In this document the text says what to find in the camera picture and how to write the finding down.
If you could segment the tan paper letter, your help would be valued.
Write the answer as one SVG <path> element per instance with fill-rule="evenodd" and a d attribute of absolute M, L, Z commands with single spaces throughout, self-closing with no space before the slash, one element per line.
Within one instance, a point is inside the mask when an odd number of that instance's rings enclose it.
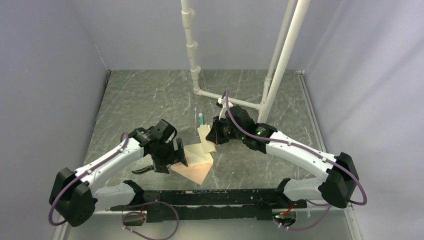
<path fill-rule="evenodd" d="M 205 154 L 215 153 L 216 147 L 213 142 L 206 139 L 206 136 L 210 132 L 211 128 L 207 124 L 202 124 L 197 128 L 197 132 L 200 138 L 200 143 Z"/>

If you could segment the green white glue stick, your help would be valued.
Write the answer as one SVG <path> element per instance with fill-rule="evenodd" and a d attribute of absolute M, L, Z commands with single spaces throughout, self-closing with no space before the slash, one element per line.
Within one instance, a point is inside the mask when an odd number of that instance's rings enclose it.
<path fill-rule="evenodd" d="M 203 115 L 203 113 L 202 112 L 200 112 L 199 114 L 198 114 L 198 121 L 199 121 L 199 126 L 201 127 L 201 126 L 203 126 L 204 124 L 205 124 L 205 122 L 204 122 L 204 115 Z"/>

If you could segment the tan envelope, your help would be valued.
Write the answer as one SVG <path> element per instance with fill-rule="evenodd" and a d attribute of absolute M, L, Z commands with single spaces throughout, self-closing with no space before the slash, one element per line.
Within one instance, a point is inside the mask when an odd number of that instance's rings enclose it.
<path fill-rule="evenodd" d="M 170 169 L 194 183 L 202 185 L 214 163 L 212 155 L 204 152 L 201 143 L 186 145 L 183 149 L 188 166 L 179 162 L 172 165 Z"/>

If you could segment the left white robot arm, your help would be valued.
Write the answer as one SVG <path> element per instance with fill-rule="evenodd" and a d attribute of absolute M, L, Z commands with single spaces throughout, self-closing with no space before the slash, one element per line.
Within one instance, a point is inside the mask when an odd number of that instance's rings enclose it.
<path fill-rule="evenodd" d="M 60 170 L 49 197 L 49 224 L 69 223 L 78 227 L 98 211 L 117 206 L 137 210 L 145 205 L 145 191 L 132 180 L 112 187 L 103 185 L 121 169 L 146 156 L 151 157 L 152 164 L 136 170 L 136 174 L 148 171 L 169 174 L 169 167 L 177 163 L 187 167 L 183 141 L 177 132 L 161 119 L 148 129 L 139 127 L 124 132 L 115 148 L 93 162 L 75 170 L 67 167 Z"/>

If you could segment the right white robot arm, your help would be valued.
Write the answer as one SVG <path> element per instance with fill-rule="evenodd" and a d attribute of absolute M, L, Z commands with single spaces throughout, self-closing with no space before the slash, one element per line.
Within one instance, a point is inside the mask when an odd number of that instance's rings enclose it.
<path fill-rule="evenodd" d="M 340 209 L 354 202 L 351 197 L 359 186 L 359 175 L 349 154 L 334 155 L 311 148 L 271 125 L 254 122 L 238 105 L 223 109 L 213 118 L 205 139 L 215 145 L 239 140 L 250 150 L 283 158 L 310 172 L 313 178 L 285 178 L 280 182 L 275 200 L 282 208 L 299 200 L 324 200 Z"/>

